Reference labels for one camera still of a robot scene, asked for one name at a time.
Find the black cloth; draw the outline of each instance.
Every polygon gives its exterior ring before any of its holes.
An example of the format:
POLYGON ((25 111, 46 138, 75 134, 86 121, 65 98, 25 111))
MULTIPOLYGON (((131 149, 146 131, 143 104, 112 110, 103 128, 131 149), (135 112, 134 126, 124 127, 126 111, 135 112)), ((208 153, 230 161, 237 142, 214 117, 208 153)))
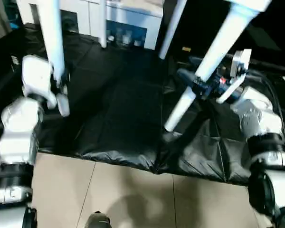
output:
MULTIPOLYGON (((63 44, 71 115, 46 111, 41 152, 247 184, 250 155, 227 104, 196 100, 176 128, 178 138, 162 139, 162 126, 185 88, 173 76, 174 61, 161 61, 150 50, 103 50, 89 36, 69 32, 63 44)), ((41 32, 32 25, 0 40, 0 114, 21 96, 21 60, 27 54, 46 57, 41 32)), ((285 99, 285 82, 273 79, 285 99)))

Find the black cable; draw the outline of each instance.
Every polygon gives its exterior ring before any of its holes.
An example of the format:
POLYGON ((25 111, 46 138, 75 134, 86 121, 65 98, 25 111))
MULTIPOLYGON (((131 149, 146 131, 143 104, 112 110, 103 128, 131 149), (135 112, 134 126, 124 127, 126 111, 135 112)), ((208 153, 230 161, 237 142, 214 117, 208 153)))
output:
POLYGON ((263 82, 267 87, 268 90, 272 96, 273 102, 274 102, 274 107, 276 108, 276 111, 278 112, 281 121, 282 121, 282 130, 283 130, 283 135, 284 135, 284 140, 285 140, 285 125, 284 125, 284 120, 283 120, 283 114, 282 114, 282 108, 279 102, 279 98, 277 97, 277 93, 275 90, 275 87, 273 86, 273 84, 271 83, 271 81, 267 78, 266 75, 256 71, 256 70, 248 70, 247 71, 248 75, 247 78, 248 79, 252 79, 252 80, 257 80, 255 77, 259 77, 261 79, 261 82, 263 82))

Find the beige floor tile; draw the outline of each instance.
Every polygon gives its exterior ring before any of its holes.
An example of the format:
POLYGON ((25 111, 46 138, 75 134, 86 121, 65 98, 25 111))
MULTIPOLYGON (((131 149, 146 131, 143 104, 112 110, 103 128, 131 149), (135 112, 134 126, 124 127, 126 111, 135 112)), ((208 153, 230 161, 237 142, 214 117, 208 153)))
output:
POLYGON ((172 175, 96 163, 78 228, 97 210, 113 228, 175 228, 172 175))
POLYGON ((173 176, 177 228, 257 228, 245 187, 173 176))
POLYGON ((95 162, 39 153, 33 206, 38 228, 75 228, 95 162))
POLYGON ((254 210, 254 214, 256 215, 256 219, 257 219, 257 223, 258 223, 259 228, 272 227, 270 220, 265 215, 261 215, 255 210, 254 210))

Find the floor tile grout line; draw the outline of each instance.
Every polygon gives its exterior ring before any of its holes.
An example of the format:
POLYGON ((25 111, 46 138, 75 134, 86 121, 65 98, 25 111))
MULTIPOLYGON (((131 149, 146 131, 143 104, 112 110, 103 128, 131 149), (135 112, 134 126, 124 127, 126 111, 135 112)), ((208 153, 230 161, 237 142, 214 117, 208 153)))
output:
POLYGON ((90 177, 90 181, 89 181, 89 184, 88 184, 87 189, 86 189, 85 199, 84 199, 84 202, 83 202, 83 204, 82 204, 82 207, 81 207, 81 210, 80 210, 80 213, 79 213, 79 217, 78 217, 78 221, 77 221, 77 224, 76 224, 76 228, 78 228, 78 224, 79 224, 79 221, 80 221, 80 217, 81 217, 82 211, 83 211, 83 209, 84 209, 86 196, 87 196, 87 194, 88 194, 88 192, 89 192, 89 187, 90 187, 90 184, 91 184, 91 181, 92 181, 92 176, 93 176, 93 173, 94 173, 96 164, 97 164, 97 162, 95 162, 94 168, 93 168, 93 170, 92 170, 92 174, 91 174, 91 177, 90 177))
POLYGON ((174 200, 174 217, 175 217, 175 228, 177 228, 176 225, 176 204, 175 204, 175 189, 174 189, 174 177, 172 174, 172 186, 173 186, 173 200, 174 200))
MULTIPOLYGON (((246 195, 248 196, 248 198, 249 198, 249 192, 248 192, 248 188, 246 187, 246 195)), ((250 210, 252 211, 252 213, 253 213, 253 216, 254 216, 254 218, 255 218, 255 220, 256 220, 256 224, 257 224, 257 227, 258 228, 261 228, 261 226, 260 226, 260 224, 259 224, 259 220, 258 220, 258 218, 257 218, 257 215, 256 215, 256 212, 254 211, 254 209, 252 208, 252 206, 250 205, 250 210)))

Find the yellow label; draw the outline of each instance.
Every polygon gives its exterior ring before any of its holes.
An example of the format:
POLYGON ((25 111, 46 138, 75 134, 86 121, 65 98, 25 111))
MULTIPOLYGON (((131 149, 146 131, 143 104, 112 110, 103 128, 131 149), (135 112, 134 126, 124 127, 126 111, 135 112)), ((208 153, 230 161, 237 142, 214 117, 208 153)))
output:
POLYGON ((190 47, 182 47, 182 50, 183 50, 183 51, 191 52, 191 48, 190 48, 190 47))

